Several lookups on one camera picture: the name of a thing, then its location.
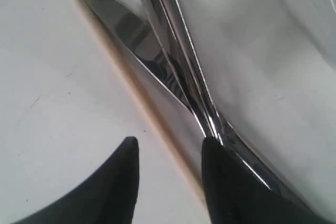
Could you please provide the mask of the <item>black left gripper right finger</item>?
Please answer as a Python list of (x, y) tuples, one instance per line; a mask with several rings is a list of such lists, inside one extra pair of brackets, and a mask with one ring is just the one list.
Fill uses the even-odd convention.
[(212, 223), (325, 223), (259, 183), (212, 137), (202, 142), (202, 184)]

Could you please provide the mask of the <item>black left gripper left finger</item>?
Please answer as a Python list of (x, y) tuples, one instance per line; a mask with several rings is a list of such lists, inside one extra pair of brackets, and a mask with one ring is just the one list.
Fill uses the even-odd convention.
[(85, 181), (18, 223), (132, 223), (139, 193), (139, 143), (126, 137)]

